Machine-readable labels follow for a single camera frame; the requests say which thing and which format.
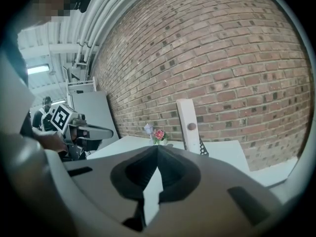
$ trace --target small vase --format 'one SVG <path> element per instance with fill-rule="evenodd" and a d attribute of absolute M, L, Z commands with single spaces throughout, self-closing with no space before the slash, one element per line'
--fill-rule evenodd
<path fill-rule="evenodd" d="M 159 144 L 158 144 L 158 141 L 154 144 L 154 145 L 163 145 L 163 146 L 166 146 L 168 143 L 168 140 L 165 138 L 164 140 L 160 140 L 159 141 Z"/>
<path fill-rule="evenodd" d="M 160 141 L 160 145 L 167 145 L 168 140 L 166 138 L 164 138 L 162 141 Z"/>

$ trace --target ceiling light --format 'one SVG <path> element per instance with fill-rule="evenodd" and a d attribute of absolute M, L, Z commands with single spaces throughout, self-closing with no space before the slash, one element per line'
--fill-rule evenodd
<path fill-rule="evenodd" d="M 61 101 L 58 101 L 58 102 L 52 103 L 51 105 L 62 104 L 62 103 L 65 103 L 65 102 L 66 102 L 66 100 L 61 100 Z"/>
<path fill-rule="evenodd" d="M 42 65 L 42 66 L 29 68 L 28 69 L 28 74 L 31 75 L 31 74 L 45 72 L 45 71 L 49 71 L 49 66 L 48 65 Z"/>

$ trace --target white ceiling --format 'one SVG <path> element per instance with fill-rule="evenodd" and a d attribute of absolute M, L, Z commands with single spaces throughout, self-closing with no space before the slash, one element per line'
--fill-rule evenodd
<path fill-rule="evenodd" d="M 93 47 L 92 54 L 97 54 L 100 46 L 116 21 L 136 0 L 91 0 L 86 13 L 72 11 L 70 17 L 64 17 L 59 22 L 47 23 L 32 29 L 23 30 L 18 36 L 19 49 L 28 67 L 43 64 L 49 65 L 48 72 L 29 75 L 29 88 L 36 96 L 32 109 L 41 106 L 42 99 L 50 96 L 53 102 L 67 99 L 65 76 L 63 66 L 74 68 L 80 39 L 83 38 L 84 46 L 80 57 L 83 58 L 90 41 Z M 83 30 L 87 26 L 86 36 Z M 87 61 L 91 66 L 92 55 Z M 85 80 L 88 76 L 86 66 L 77 65 L 72 72 Z"/>

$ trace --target black clothing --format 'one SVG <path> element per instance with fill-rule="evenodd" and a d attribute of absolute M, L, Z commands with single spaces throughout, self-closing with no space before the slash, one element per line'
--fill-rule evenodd
<path fill-rule="evenodd" d="M 49 106 L 44 106 L 44 111 L 48 113 Z M 37 129 L 40 128 L 41 125 L 41 117 L 43 116 L 43 113 L 40 112 L 40 110 L 36 111 L 33 117 L 32 127 L 35 127 Z"/>
<path fill-rule="evenodd" d="M 1 48 L 4 49 L 8 61 L 10 62 L 18 76 L 24 81 L 26 86 L 28 86 L 28 71 L 26 68 L 26 63 L 18 48 L 18 35 L 13 31 L 6 31 L 3 36 Z M 20 134 L 31 138 L 34 137 L 30 113 L 28 113 L 24 119 Z"/>

